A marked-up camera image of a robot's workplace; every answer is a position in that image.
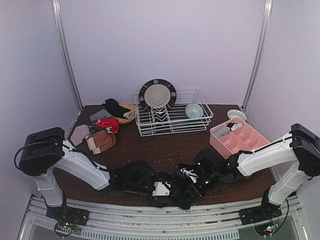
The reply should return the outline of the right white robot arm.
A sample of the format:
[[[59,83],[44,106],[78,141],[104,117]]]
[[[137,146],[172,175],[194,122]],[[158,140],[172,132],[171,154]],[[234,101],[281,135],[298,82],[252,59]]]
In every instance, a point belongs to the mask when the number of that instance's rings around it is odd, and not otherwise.
[[[261,205],[278,209],[285,199],[305,180],[320,174],[320,138],[303,125],[296,123],[289,133],[256,150],[239,150],[228,159],[203,149],[192,165],[179,163],[175,178],[180,196],[174,203],[185,210],[213,188],[243,180],[271,166],[292,162],[282,178],[264,192]]]

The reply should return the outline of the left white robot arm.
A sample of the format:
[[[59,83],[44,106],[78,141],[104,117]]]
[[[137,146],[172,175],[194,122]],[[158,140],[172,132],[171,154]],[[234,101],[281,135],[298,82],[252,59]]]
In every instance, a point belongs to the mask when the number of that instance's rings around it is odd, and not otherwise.
[[[133,193],[147,197],[168,197],[174,192],[170,178],[163,172],[155,173],[145,161],[131,162],[117,170],[97,163],[85,152],[76,149],[65,138],[65,131],[60,127],[29,134],[24,146],[16,151],[13,163],[19,171],[32,177],[50,208],[64,209],[67,206],[66,194],[53,173],[55,168],[110,196]]]

